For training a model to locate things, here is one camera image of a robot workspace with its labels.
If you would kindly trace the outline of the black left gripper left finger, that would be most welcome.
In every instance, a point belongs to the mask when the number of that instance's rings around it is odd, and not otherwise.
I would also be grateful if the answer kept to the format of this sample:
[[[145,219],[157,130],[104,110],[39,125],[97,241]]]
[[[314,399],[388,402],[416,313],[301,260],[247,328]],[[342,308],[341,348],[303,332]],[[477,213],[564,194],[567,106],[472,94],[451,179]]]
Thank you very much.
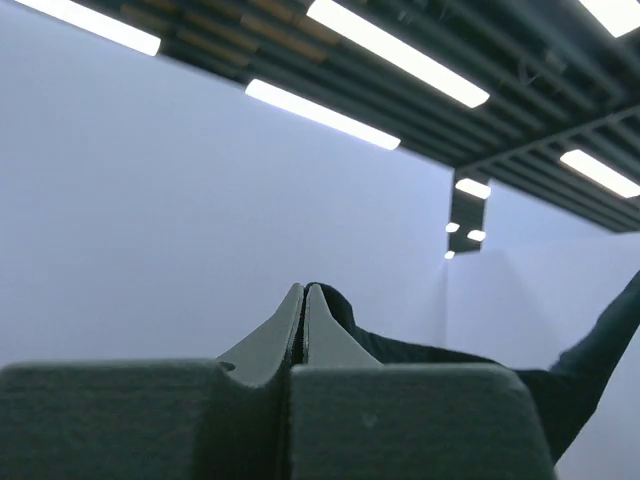
[[[213,359],[1,371],[5,479],[278,479],[304,289]]]

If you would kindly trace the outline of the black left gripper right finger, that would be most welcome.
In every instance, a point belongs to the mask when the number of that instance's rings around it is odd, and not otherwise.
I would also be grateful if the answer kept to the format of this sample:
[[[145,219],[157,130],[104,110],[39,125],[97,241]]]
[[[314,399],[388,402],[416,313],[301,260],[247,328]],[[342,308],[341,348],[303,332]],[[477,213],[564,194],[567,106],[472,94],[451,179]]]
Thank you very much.
[[[295,479],[552,479],[533,401],[490,364],[382,364],[305,294],[290,380]]]

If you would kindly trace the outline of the black t-shirt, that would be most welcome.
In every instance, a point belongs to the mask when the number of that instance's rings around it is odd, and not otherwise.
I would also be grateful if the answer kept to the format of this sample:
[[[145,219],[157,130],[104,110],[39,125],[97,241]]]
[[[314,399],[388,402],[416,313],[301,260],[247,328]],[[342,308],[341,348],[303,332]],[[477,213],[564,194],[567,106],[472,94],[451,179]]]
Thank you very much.
[[[319,282],[331,316],[383,364],[495,364],[494,360],[383,337],[357,326],[350,302]],[[548,369],[516,369],[538,412],[552,459],[557,462],[596,411],[609,380],[639,326],[639,276],[599,315],[593,328]]]

